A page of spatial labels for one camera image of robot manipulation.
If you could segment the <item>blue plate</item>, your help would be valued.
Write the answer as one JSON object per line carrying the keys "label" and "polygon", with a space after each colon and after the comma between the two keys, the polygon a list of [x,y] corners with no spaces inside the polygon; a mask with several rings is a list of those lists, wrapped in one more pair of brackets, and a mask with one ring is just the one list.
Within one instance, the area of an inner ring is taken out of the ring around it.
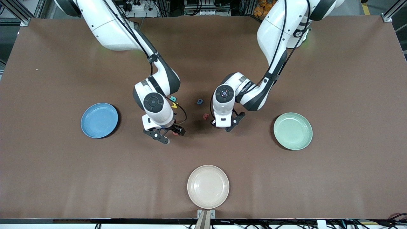
{"label": "blue plate", "polygon": [[90,106],[80,121],[82,132],[93,139],[109,136],[118,126],[119,113],[109,103],[96,103]]}

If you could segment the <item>green plate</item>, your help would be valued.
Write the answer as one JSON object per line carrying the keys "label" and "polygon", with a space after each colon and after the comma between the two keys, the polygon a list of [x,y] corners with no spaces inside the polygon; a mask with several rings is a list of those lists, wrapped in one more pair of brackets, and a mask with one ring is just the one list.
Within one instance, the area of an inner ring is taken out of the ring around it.
{"label": "green plate", "polygon": [[306,148],[314,135],[310,122],[298,113],[284,113],[277,117],[273,133],[279,144],[289,150]]}

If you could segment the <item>cream plate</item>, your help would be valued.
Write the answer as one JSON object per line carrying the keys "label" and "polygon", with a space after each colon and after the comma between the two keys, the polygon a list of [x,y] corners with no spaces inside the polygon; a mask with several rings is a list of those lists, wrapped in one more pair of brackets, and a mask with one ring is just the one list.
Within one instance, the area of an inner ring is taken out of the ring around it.
{"label": "cream plate", "polygon": [[226,173],[214,165],[196,168],[187,181],[187,192],[191,201],[203,210],[221,206],[227,199],[230,183]]}

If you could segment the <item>brown table cover sheet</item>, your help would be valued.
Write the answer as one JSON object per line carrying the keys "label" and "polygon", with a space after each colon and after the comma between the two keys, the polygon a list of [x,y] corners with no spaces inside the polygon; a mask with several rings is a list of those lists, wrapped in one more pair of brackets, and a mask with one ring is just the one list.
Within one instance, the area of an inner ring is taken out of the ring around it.
{"label": "brown table cover sheet", "polygon": [[[83,19],[32,19],[0,81],[0,218],[192,218],[190,173],[222,168],[219,218],[366,218],[407,213],[407,61],[380,16],[312,23],[264,106],[231,132],[203,119],[218,84],[268,64],[249,17],[144,20],[142,32],[181,80],[184,136],[143,133],[132,87],[150,67],[139,51],[110,51]],[[93,139],[83,113],[109,103],[116,129]],[[311,124],[302,150],[276,140],[284,113]]]}

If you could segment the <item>orange snack bags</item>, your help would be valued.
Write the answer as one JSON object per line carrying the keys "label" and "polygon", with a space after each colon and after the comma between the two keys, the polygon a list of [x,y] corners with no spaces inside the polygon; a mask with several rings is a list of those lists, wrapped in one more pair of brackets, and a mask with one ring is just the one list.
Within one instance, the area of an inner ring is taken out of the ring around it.
{"label": "orange snack bags", "polygon": [[265,17],[273,5],[273,0],[257,0],[253,15],[256,17]]}

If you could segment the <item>white power strip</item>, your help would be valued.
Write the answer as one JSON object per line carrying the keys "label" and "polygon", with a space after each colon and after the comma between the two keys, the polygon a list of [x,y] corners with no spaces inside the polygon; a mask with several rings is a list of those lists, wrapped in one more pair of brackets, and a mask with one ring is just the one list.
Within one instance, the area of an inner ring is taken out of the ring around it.
{"label": "white power strip", "polygon": [[159,17],[160,12],[154,0],[121,0],[126,17]]}

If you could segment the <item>grey equipment box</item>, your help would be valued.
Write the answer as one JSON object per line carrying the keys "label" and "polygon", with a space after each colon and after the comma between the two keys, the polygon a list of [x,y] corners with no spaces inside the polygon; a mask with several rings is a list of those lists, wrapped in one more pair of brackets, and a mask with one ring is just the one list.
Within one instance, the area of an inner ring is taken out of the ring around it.
{"label": "grey equipment box", "polygon": [[181,9],[184,15],[189,16],[228,16],[231,2],[232,0],[183,0]]}

